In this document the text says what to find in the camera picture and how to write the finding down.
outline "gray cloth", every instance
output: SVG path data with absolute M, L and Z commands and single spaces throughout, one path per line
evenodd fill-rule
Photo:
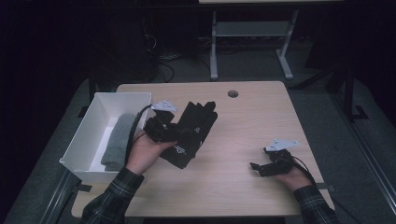
M 106 167 L 105 171 L 119 171 L 124 166 L 126 146 L 134 118 L 135 116 L 132 114 L 122 114 L 117 120 L 101 160 L 101 163 Z

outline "person's right hand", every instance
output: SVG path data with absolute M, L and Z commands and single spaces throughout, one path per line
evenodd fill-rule
M 296 167 L 285 175 L 274 175 L 274 178 L 285 184 L 291 191 L 312 185 L 308 177 Z

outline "hole in table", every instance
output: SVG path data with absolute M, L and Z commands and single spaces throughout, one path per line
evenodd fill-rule
M 239 95 L 237 91 L 228 91 L 228 96 L 231 98 L 236 98 Z

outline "hand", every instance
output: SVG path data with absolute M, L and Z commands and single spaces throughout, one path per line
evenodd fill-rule
M 274 178 L 285 184 L 291 191 L 312 185 L 308 177 L 296 167 L 293 167 L 285 175 L 274 175 Z
M 141 131 L 135 137 L 134 145 L 126 164 L 126 168 L 136 175 L 142 175 L 158 159 L 160 154 L 177 142 L 155 143 Z

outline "small black device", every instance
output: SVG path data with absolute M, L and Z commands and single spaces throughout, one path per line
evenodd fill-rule
M 265 147 L 264 152 L 268 154 L 272 163 L 265 165 L 250 163 L 251 168 L 258 171 L 260 176 L 283 175 L 293 168 L 293 157 L 285 148 L 279 151 L 267 151 Z
M 154 110 L 154 112 L 155 116 L 146 121 L 143 130 L 154 142 L 176 141 L 181 135 L 181 130 L 175 123 L 171 123 L 175 115 L 169 111 Z

